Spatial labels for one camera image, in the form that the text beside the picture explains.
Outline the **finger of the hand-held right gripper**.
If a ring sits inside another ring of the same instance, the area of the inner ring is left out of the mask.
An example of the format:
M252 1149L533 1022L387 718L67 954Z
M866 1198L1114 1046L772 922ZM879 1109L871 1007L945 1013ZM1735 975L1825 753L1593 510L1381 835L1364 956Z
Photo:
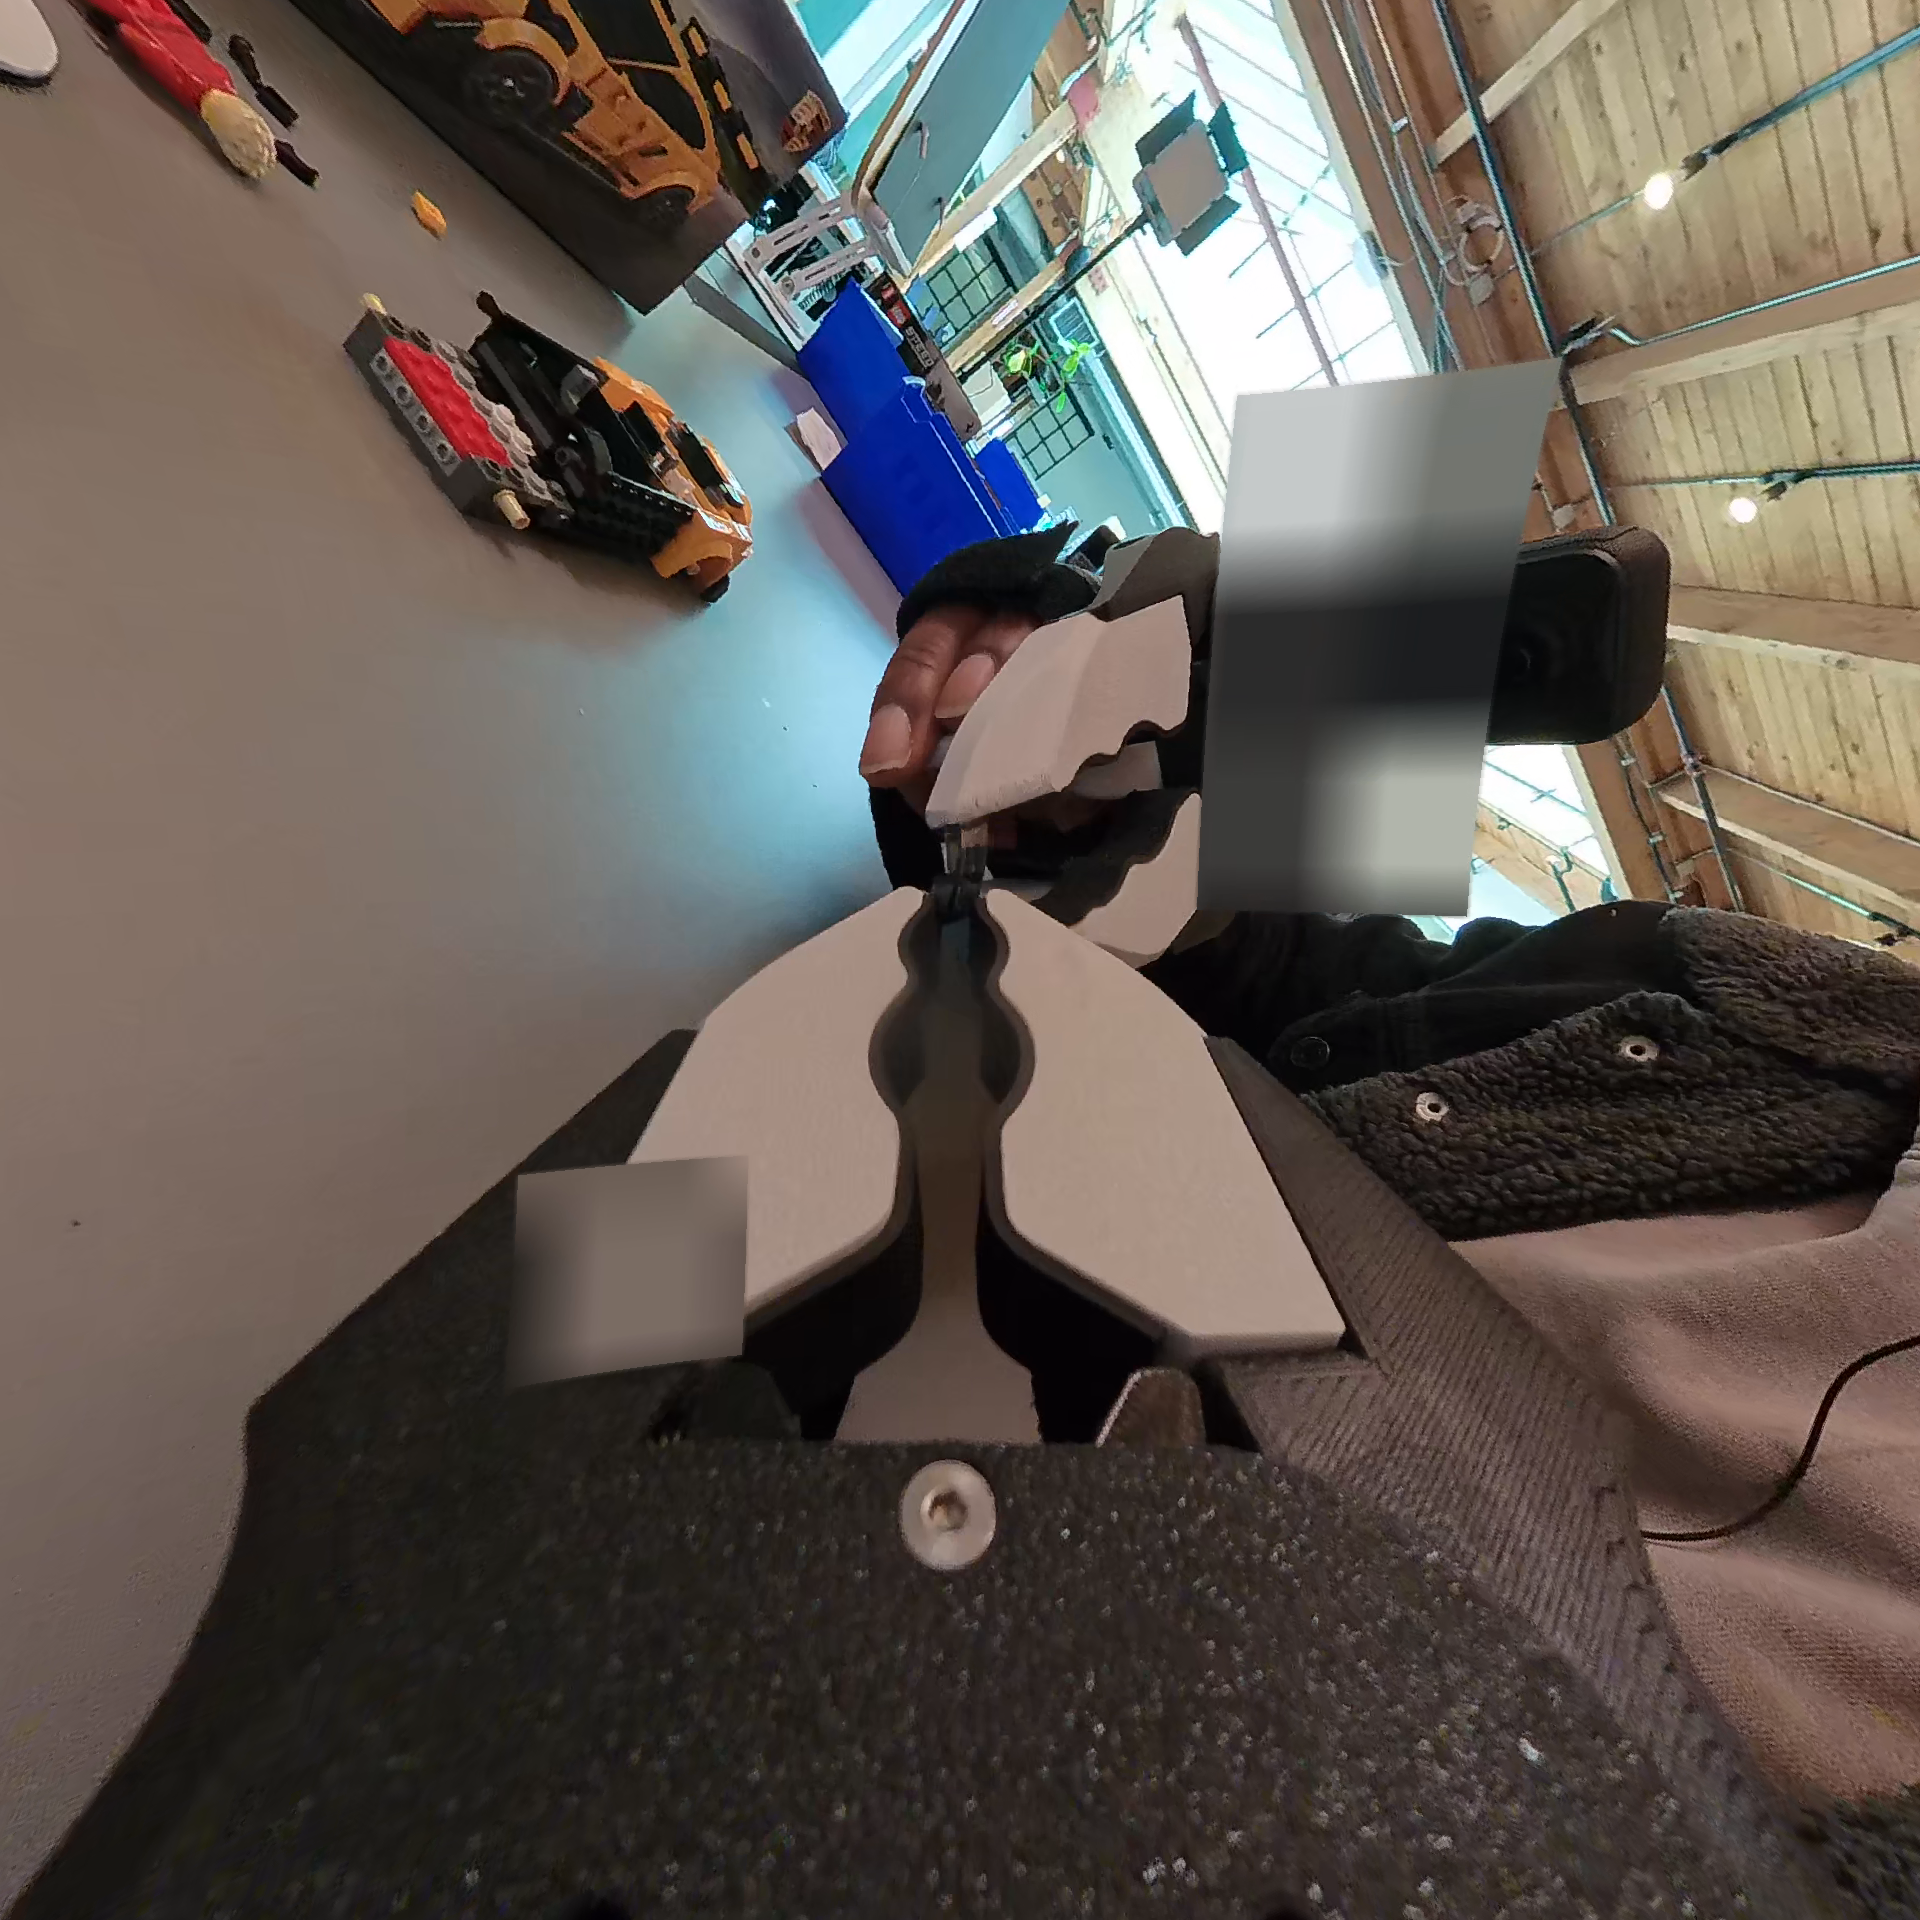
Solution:
M1037 626L954 730L924 822L1047 801L1125 742L1181 729L1187 673L1185 612L1076 612Z
M1108 805L1129 801L1133 794L1162 789L1162 742L1138 737L1125 742L1114 759L1096 759L1076 771L1076 778L1055 794L1060 805Z

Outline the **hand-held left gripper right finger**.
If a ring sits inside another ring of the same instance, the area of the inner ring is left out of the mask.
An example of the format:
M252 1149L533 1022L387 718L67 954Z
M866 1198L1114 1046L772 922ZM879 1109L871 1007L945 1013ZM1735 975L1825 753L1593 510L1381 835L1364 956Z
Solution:
M1325 1356L1325 1288L1204 1031L1010 891L979 901L1011 1042L990 1212L1006 1244L1174 1358Z

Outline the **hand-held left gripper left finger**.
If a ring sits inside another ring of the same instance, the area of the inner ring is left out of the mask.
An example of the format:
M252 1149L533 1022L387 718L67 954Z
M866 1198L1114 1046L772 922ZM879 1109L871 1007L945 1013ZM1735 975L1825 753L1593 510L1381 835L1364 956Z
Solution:
M698 1026L633 1167L741 1158L744 1321L879 1249L900 1222L900 1124L875 1042L911 997L900 940L927 907L896 888L748 975Z

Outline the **person's right forearm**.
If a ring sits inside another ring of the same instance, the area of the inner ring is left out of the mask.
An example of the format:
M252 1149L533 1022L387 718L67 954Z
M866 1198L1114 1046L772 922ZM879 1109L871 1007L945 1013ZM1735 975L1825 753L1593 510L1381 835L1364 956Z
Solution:
M1450 1063L1621 997L1684 997L1656 901L1552 925L1469 922L1430 940L1406 919L1233 915L1141 969L1207 1036L1289 1092Z

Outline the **orange and black lego car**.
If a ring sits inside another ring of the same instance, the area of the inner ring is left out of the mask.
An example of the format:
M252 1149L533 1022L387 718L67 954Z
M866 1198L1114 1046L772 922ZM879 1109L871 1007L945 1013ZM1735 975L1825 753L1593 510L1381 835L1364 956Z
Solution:
M754 510L716 447L621 366L488 293L477 309L485 322L460 346L363 298L344 344L445 501L721 600L754 551Z

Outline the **person's right hand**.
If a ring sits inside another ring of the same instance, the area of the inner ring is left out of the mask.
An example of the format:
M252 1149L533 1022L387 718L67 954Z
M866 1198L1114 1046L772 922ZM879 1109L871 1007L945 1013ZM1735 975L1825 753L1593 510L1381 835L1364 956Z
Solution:
M924 612L884 666L859 774L875 789L914 788L931 778L937 742L954 730L1037 620L1024 612Z

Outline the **blue storage box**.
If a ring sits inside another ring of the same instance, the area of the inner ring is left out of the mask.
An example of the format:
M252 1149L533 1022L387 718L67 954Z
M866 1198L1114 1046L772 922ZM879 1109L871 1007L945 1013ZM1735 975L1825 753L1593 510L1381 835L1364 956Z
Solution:
M797 366L842 442L824 486L900 593L973 541L1043 525L1018 458L996 439L969 449L866 287L838 292Z

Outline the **green plant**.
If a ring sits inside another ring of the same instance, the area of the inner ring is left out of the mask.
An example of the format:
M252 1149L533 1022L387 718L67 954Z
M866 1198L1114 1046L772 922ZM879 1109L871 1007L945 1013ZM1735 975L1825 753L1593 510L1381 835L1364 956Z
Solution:
M1052 344L1040 337L1018 337L996 354L996 373L1011 391L1024 386L1037 406L1047 406L1052 414L1065 417L1073 379L1096 366L1101 346L1086 341L1065 341Z

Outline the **dark fleece jacket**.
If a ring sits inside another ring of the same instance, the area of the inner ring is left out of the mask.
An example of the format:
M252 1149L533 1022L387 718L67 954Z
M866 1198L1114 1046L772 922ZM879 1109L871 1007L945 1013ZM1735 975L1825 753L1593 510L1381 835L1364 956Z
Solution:
M1450 1244L1883 1194L1917 1154L1917 966L1682 903L1661 931L1684 997L1297 1095ZM1917 1785L1811 1803L1847 1906L1917 1916Z

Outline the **white metal rack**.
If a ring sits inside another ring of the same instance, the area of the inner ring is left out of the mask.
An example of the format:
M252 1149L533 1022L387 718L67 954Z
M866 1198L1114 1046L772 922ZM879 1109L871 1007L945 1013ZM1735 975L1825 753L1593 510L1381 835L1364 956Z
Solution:
M736 260L754 293L792 326L800 300L859 276L866 269L900 270L890 222L871 193L809 199L797 219L756 234Z

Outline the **studio light panel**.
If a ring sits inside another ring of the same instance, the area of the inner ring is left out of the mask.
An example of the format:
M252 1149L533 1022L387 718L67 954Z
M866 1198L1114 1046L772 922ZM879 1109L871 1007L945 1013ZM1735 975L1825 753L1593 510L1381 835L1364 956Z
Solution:
M1190 254L1241 211L1230 185L1247 173L1247 153L1230 109L1197 117L1187 94L1138 138L1135 160L1138 211L1162 249Z

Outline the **grey board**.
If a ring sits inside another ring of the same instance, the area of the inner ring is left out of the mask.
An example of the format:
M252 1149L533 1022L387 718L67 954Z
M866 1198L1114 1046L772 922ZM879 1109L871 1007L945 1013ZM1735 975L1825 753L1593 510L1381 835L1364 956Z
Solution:
M1018 101L1066 2L954 2L856 173L856 197L911 269L991 131Z

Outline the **beige sweatshirt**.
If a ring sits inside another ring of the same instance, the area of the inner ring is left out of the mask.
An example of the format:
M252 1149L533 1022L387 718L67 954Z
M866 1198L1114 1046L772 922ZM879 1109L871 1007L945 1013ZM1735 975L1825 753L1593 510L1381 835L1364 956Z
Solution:
M1753 1511L1829 1382L1917 1331L1917 1154L1883 1194L1621 1218L1455 1249L1629 1422L1645 1536ZM1860 1371L1764 1525L1649 1543L1673 1634L1798 1803L1917 1785L1917 1351Z

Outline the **dark printed cardboard box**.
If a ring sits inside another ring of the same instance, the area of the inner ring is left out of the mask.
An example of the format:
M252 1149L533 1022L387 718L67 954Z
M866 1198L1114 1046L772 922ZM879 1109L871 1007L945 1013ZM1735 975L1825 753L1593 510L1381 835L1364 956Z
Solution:
M844 109L792 2L296 2L636 314L792 209Z

